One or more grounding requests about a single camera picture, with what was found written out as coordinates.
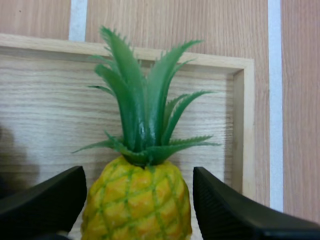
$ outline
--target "pineapple body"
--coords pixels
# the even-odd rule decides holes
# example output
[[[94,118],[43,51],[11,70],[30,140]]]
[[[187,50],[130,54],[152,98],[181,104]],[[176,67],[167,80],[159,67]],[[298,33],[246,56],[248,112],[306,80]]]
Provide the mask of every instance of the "pineapple body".
[[[145,168],[120,156],[91,186],[82,240],[185,240],[192,234],[189,190],[165,161]]]

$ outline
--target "toy pineapple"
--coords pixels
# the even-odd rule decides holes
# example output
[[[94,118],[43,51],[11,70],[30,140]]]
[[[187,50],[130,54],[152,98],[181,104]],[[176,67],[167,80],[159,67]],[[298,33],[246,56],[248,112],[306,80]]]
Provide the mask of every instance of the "toy pineapple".
[[[91,86],[113,95],[119,106],[123,136],[105,131],[108,140],[80,150],[106,147],[121,155],[108,163],[91,186],[81,225],[82,240],[185,240],[192,234],[189,190],[180,170],[168,158],[203,145],[211,136],[171,139],[185,108],[210,93],[183,94],[167,102],[181,55],[199,41],[174,47],[147,76],[124,39],[102,27],[111,59],[95,72],[106,86]]]

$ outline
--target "green leaf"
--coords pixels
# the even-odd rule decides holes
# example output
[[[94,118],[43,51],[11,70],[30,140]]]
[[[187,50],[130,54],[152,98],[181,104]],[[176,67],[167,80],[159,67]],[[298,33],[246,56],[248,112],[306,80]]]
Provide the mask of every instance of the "green leaf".
[[[143,76],[141,67],[135,59],[133,51],[129,48],[129,45],[116,35],[110,29],[104,26],[100,29],[101,37],[108,44],[110,52],[117,64],[121,77],[127,84],[128,89],[132,95],[132,103],[134,104],[135,123],[138,127],[138,132],[135,134],[135,146],[136,151],[144,149],[146,143],[146,129],[145,129],[145,78]]]
[[[199,143],[205,140],[212,138],[212,135],[206,136],[196,136],[188,139],[174,139],[169,142],[169,145],[180,145],[180,144],[189,144],[189,143]]]
[[[156,146],[161,143],[161,134],[165,107],[169,86],[174,74],[183,65],[176,66],[182,54],[194,44],[201,41],[189,41],[183,45],[172,48],[151,68],[147,79],[147,115],[149,117],[147,132],[150,146]]]
[[[119,73],[118,66],[117,66],[117,63],[114,62],[113,60],[111,60],[111,59],[106,59],[105,57],[100,56],[100,55],[92,55],[92,56],[90,56],[89,58],[97,59],[97,60],[102,61],[103,63],[107,64],[107,65],[112,69],[112,71],[114,71],[114,72],[117,73],[117,74],[120,74],[120,73]]]
[[[203,94],[210,94],[212,91],[197,91],[192,94],[188,94],[188,96],[184,97],[179,105],[175,108],[174,113],[169,119],[168,125],[162,135],[161,143],[162,145],[168,145],[171,135],[182,115],[186,107],[196,98],[200,97]]]
[[[129,149],[134,149],[138,134],[138,122],[135,101],[129,87],[118,74],[102,64],[96,66],[95,72],[103,77],[103,80],[109,84],[116,95],[121,115],[124,144]]]
[[[72,152],[73,154],[74,153],[77,153],[79,151],[82,151],[82,150],[86,150],[86,149],[93,149],[93,148],[110,148],[110,149],[114,149],[114,143],[113,141],[111,140],[105,140],[105,141],[100,141],[100,142],[96,142],[96,143],[93,143],[93,144],[90,144],[90,145],[87,145],[87,146],[84,146],[74,152]]]
[[[167,145],[167,146],[150,146],[146,149],[149,157],[149,165],[158,165],[163,163],[171,155],[175,154],[184,149],[188,149],[195,146],[218,146],[216,143],[211,142],[188,142],[177,145]]]
[[[108,94],[111,94],[114,97],[116,96],[115,93],[111,89],[104,87],[104,86],[88,86],[88,88],[100,89]]]
[[[121,141],[114,136],[111,136],[106,130],[104,133],[108,136],[109,141],[112,142],[114,150],[121,153],[124,158],[131,164],[144,167],[147,164],[148,152],[146,150],[141,152],[133,152],[129,150]]]
[[[165,109],[164,109],[163,123],[162,123],[162,134],[164,133],[164,131],[167,128],[169,118],[170,118],[176,104],[186,96],[188,96],[188,94],[182,94],[182,95],[172,99],[171,101],[169,101],[166,104]]]

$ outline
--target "wooden surface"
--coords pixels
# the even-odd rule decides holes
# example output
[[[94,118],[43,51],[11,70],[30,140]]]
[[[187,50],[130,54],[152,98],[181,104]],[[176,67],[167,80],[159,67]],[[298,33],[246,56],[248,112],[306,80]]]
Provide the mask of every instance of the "wooden surface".
[[[109,149],[71,154],[106,139],[103,129],[115,136],[122,132],[117,101],[86,88],[103,84],[88,54],[107,53],[104,46],[0,34],[0,176],[5,184],[10,182],[19,191],[82,165],[90,187],[104,166],[119,155]],[[136,49],[135,53],[148,63],[161,54],[148,49]],[[254,95],[253,62],[195,53],[185,54],[180,62],[194,58],[197,60],[182,68],[172,81],[169,99],[200,90],[217,93],[202,96],[186,109],[173,138],[214,135],[211,141],[221,146],[193,147],[170,160],[182,171],[192,205],[196,166],[205,167],[228,185],[243,183],[240,191],[255,199],[254,104],[250,101]],[[241,154],[234,152],[235,148],[243,148]],[[243,167],[233,169],[234,161]],[[248,171],[248,176],[232,173],[242,170]],[[81,217],[71,232],[76,239],[80,238]],[[193,208],[192,228],[192,239],[202,239]]]
[[[284,210],[320,223],[320,1],[282,0]]]
[[[192,52],[255,60],[256,196],[269,205],[269,62],[266,0],[88,0],[86,41],[117,28],[135,46],[167,49],[190,39]]]
[[[68,39],[71,0],[0,0],[0,33]]]

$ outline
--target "white strip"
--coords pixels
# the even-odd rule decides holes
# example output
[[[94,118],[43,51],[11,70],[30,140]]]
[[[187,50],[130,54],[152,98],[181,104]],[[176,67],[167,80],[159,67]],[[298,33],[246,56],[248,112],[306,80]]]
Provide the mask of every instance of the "white strip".
[[[281,0],[268,0],[270,208],[284,210]]]
[[[86,40],[88,0],[71,0],[69,40],[84,42]]]

